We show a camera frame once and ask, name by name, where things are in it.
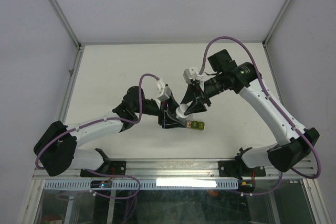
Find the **white blue pill bottle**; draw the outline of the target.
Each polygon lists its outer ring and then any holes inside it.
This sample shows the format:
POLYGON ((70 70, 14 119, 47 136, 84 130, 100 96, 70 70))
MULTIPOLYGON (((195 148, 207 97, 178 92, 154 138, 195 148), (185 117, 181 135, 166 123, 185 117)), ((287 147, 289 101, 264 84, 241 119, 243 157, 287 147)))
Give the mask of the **white blue pill bottle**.
POLYGON ((188 108, 187 104, 179 105, 175 110, 176 118, 177 119, 186 119, 188 117, 188 115, 185 115, 185 112, 186 112, 187 108, 188 108))

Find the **multicolour weekly pill organizer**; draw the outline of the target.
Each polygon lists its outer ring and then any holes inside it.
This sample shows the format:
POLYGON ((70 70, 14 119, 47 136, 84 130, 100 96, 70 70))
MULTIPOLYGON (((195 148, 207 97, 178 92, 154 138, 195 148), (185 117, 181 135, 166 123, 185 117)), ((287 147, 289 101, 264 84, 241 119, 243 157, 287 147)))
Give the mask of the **multicolour weekly pill organizer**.
POLYGON ((203 131, 205 129, 205 123, 202 121, 186 121, 185 127, 187 129, 203 131))

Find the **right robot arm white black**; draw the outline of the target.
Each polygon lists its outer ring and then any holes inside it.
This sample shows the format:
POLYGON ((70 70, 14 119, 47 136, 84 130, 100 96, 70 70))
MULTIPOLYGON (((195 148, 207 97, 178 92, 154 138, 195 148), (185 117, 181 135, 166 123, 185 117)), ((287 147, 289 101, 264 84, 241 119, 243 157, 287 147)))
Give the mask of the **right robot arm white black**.
POLYGON ((252 106, 276 139, 273 145, 240 148, 234 164, 226 169, 227 173, 241 178, 259 166, 273 166, 285 173, 310 154, 310 146, 316 144, 319 132, 313 127, 306 128, 293 118, 269 91, 252 63, 237 65, 225 49, 210 56, 208 62, 215 72, 208 80, 204 80, 196 67, 184 70, 187 90, 176 113, 187 117, 205 112, 212 97, 232 90, 252 106))

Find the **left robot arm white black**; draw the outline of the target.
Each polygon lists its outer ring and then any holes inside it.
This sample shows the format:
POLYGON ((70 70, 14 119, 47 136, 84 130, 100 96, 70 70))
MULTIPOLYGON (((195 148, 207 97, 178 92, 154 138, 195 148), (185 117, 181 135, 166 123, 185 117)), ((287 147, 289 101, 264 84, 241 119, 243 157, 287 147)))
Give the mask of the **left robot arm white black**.
POLYGON ((55 177, 68 169, 89 169, 97 175, 111 173, 110 158, 103 150, 81 147, 103 136, 122 133, 138 124, 142 115, 155 116, 164 129, 186 127, 186 103, 176 102, 168 85, 158 89, 155 99, 146 99, 139 86, 130 87, 111 112, 88 122, 65 125, 53 122, 34 146, 36 167, 55 177))

